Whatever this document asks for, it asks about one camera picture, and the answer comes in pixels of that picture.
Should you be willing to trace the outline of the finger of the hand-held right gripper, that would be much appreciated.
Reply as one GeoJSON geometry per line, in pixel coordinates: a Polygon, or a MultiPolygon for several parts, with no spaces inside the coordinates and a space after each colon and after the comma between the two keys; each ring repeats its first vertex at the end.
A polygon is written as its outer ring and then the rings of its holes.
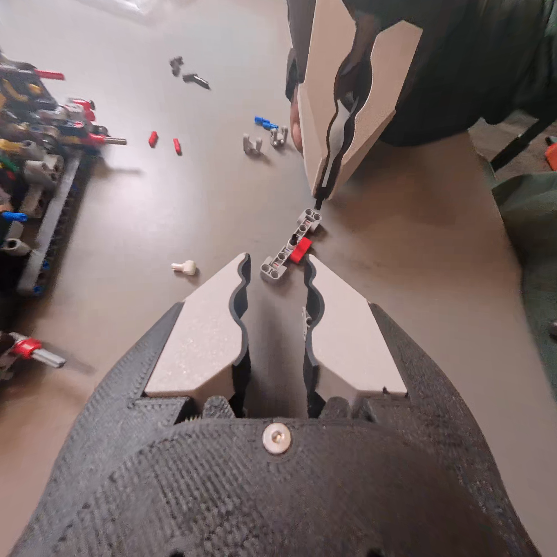
{"type": "Polygon", "coordinates": [[[346,183],[396,112],[422,29],[405,20],[379,32],[364,66],[366,79],[344,125],[343,144],[326,185],[332,198],[346,183]]]}
{"type": "Polygon", "coordinates": [[[338,115],[335,82],[352,50],[356,24],[343,1],[316,1],[308,59],[298,87],[303,159],[311,193],[324,199],[330,160],[330,130],[338,115]]]}

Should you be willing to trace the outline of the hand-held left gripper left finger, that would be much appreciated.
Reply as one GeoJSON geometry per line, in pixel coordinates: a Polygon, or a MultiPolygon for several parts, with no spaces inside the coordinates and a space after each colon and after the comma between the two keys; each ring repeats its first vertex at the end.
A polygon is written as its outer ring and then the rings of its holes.
{"type": "Polygon", "coordinates": [[[240,253],[188,296],[144,393],[150,398],[243,397],[251,376],[248,309],[251,258],[240,253]]]}

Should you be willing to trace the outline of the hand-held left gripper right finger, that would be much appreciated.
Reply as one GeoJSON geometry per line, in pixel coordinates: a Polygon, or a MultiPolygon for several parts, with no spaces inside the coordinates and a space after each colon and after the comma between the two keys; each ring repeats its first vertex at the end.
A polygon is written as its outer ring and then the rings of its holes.
{"type": "Polygon", "coordinates": [[[367,299],[313,255],[306,260],[309,393],[321,399],[402,398],[408,389],[367,299]]]}

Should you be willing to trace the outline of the red lego piece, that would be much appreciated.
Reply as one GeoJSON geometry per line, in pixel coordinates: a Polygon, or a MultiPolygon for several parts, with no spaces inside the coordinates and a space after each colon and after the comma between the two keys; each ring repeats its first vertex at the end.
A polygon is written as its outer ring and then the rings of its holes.
{"type": "Polygon", "coordinates": [[[295,248],[291,251],[289,260],[294,264],[299,264],[311,246],[312,240],[307,237],[300,238],[295,248]]]}

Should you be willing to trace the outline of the long grey lego beam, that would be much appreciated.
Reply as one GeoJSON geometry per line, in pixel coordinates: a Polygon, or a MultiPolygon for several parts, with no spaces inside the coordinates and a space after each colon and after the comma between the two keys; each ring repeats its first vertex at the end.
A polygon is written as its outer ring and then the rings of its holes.
{"type": "Polygon", "coordinates": [[[263,280],[271,284],[278,284],[282,282],[283,276],[289,269],[289,264],[292,263],[289,260],[291,251],[295,248],[300,238],[307,237],[312,240],[312,236],[320,228],[322,220],[323,217],[319,211],[307,208],[302,212],[300,217],[297,219],[295,231],[289,236],[285,245],[275,256],[268,257],[262,263],[260,267],[260,275],[263,280]]]}

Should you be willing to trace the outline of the small lego sub-assembly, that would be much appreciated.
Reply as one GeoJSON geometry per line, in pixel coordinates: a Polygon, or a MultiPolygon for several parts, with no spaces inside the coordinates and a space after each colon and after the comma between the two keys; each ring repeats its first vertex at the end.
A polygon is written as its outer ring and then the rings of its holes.
{"type": "Polygon", "coordinates": [[[18,360],[36,360],[55,369],[66,364],[65,358],[45,349],[38,339],[1,331],[1,381],[11,378],[10,369],[18,360]]]}

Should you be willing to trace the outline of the large lego vehicle assembly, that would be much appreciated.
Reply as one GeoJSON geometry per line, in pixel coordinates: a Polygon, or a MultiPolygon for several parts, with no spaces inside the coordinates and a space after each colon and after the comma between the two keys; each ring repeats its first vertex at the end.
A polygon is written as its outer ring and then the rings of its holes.
{"type": "Polygon", "coordinates": [[[1,298],[40,296],[61,243],[80,167],[126,145],[96,120],[93,100],[59,102],[65,80],[1,53],[1,298]]]}

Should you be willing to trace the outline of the person's right hand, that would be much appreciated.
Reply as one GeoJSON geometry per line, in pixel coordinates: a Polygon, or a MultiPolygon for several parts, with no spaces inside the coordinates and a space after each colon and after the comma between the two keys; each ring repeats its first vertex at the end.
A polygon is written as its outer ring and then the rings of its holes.
{"type": "Polygon", "coordinates": [[[303,154],[303,140],[301,134],[300,113],[299,113],[296,94],[294,94],[290,105],[290,135],[296,150],[300,154],[303,154]]]}

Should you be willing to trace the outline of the black chair leg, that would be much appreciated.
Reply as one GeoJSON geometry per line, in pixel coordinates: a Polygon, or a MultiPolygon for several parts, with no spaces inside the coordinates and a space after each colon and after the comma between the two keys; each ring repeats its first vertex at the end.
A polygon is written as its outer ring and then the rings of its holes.
{"type": "Polygon", "coordinates": [[[550,116],[539,118],[531,126],[529,126],[523,133],[516,136],[510,143],[508,143],[503,150],[497,153],[490,162],[491,170],[496,173],[519,154],[527,149],[532,141],[543,133],[548,127],[552,126],[556,121],[556,113],[550,116]]]}

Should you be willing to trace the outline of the person's dark green clothing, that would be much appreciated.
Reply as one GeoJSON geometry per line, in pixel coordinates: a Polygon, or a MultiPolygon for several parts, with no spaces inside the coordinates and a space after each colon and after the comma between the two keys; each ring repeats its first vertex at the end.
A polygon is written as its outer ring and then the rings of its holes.
{"type": "Polygon", "coordinates": [[[556,361],[556,172],[516,176],[491,192],[522,268],[535,343],[545,359],[556,361]]]}

